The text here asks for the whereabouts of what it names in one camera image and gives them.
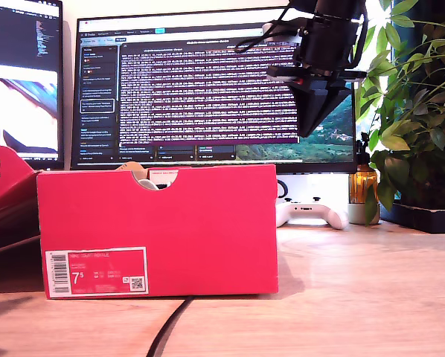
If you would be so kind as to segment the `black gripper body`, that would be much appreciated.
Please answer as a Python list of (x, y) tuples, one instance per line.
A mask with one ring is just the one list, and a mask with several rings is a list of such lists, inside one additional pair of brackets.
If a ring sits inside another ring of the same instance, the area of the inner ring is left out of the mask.
[(329, 86), (345, 86), (346, 82), (365, 79), (364, 71), (357, 71), (361, 53), (351, 56), (356, 40), (365, 43), (367, 27), (356, 34), (358, 24), (349, 19), (315, 16), (289, 21), (274, 20), (266, 24), (267, 42), (289, 42), (296, 45), (292, 66), (270, 66), (267, 77), (289, 86), (307, 86), (322, 81)]

